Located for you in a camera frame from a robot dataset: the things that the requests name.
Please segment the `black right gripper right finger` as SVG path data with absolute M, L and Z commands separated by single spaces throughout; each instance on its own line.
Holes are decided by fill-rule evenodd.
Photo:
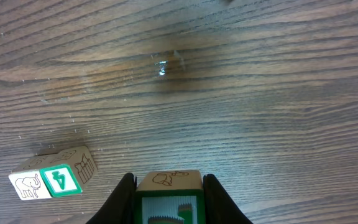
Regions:
M 213 174 L 203 177 L 206 224 L 253 224 Z

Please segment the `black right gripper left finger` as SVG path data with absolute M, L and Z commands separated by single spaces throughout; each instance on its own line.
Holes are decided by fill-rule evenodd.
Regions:
M 126 173 L 103 206 L 86 224 L 134 224 L 137 179 Z

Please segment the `mint green top block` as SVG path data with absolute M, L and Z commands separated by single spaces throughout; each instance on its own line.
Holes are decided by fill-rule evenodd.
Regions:
M 149 172 L 135 191 L 136 224 L 206 224 L 198 170 Z

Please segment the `green top wooden block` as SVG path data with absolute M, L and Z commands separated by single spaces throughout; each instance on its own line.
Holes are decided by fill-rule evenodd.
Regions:
M 87 146 L 65 149 L 52 155 L 40 170 L 52 197 L 82 194 L 98 173 Z

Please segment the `green R wooden block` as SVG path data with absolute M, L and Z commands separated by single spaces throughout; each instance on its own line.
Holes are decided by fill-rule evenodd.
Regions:
M 16 167 L 10 174 L 15 191 L 21 200 L 38 200 L 52 198 L 40 170 L 50 166 L 56 154 L 34 156 Z

